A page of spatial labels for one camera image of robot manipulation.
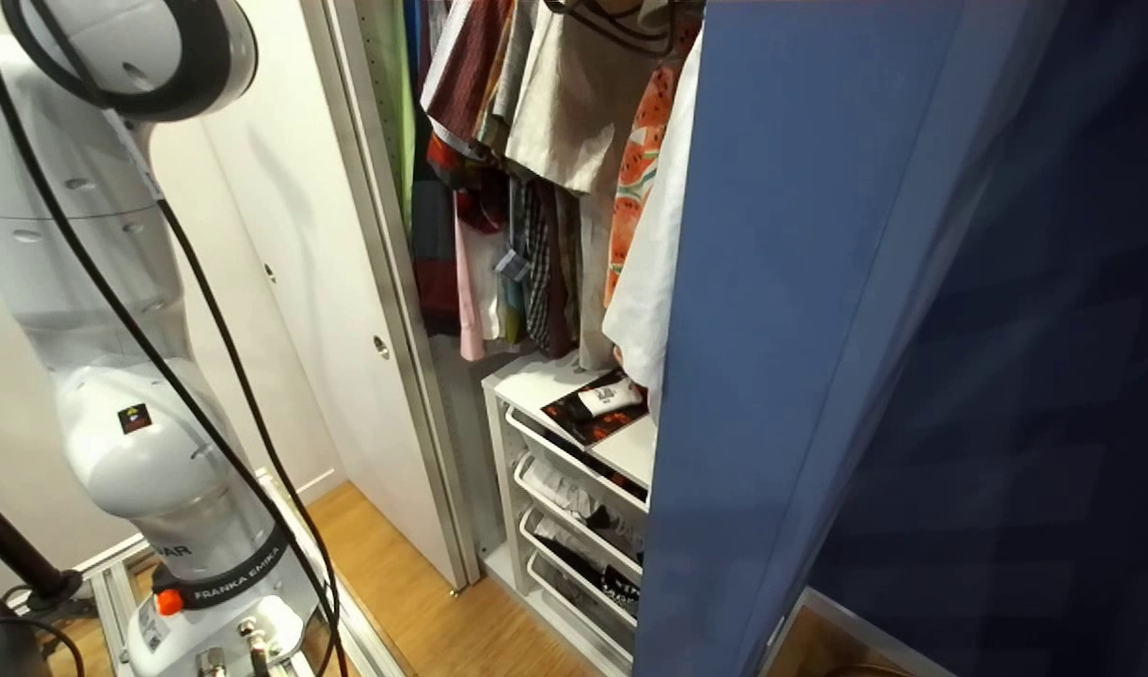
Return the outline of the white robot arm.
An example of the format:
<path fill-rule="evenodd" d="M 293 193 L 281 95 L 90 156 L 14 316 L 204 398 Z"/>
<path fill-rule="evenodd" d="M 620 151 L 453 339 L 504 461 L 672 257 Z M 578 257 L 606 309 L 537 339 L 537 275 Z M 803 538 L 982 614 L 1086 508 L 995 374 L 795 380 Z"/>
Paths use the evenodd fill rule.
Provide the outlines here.
<path fill-rule="evenodd" d="M 303 677 L 317 577 L 239 459 L 184 326 L 160 124 L 239 97 L 238 0 L 0 0 L 0 301 L 49 374 L 90 504 L 153 548 L 135 677 Z"/>

